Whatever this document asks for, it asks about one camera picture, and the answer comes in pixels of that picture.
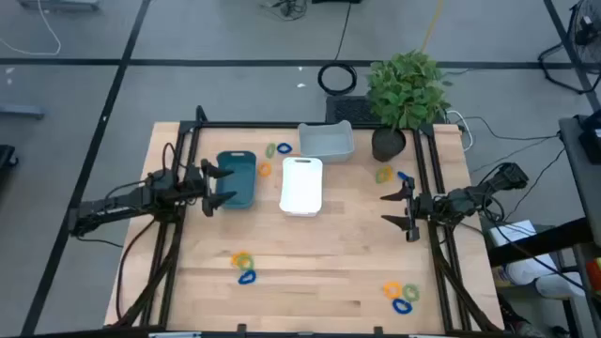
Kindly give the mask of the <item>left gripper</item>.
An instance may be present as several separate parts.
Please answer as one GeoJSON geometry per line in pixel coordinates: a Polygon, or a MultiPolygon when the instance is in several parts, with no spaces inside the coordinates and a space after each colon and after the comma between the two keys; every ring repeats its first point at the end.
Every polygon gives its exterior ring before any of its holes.
{"type": "Polygon", "coordinates": [[[191,165],[185,176],[186,190],[188,191],[186,200],[191,202],[192,200],[200,198],[203,213],[207,217],[212,217],[214,210],[234,197],[237,193],[212,193],[209,178],[213,177],[219,179],[233,173],[233,170],[220,169],[206,159],[202,159],[199,166],[191,165]]]}

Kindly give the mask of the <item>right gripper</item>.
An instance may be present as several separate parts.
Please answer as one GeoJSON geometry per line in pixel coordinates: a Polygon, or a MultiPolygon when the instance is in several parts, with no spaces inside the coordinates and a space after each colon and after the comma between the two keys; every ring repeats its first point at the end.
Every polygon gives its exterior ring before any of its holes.
{"type": "Polygon", "coordinates": [[[407,199],[407,217],[382,215],[381,218],[393,223],[403,231],[407,231],[407,242],[414,242],[420,238],[420,231],[416,220],[428,220],[434,211],[434,201],[430,192],[422,192],[415,196],[415,181],[413,177],[406,177],[402,182],[400,191],[381,197],[385,201],[402,201],[407,199]]]}

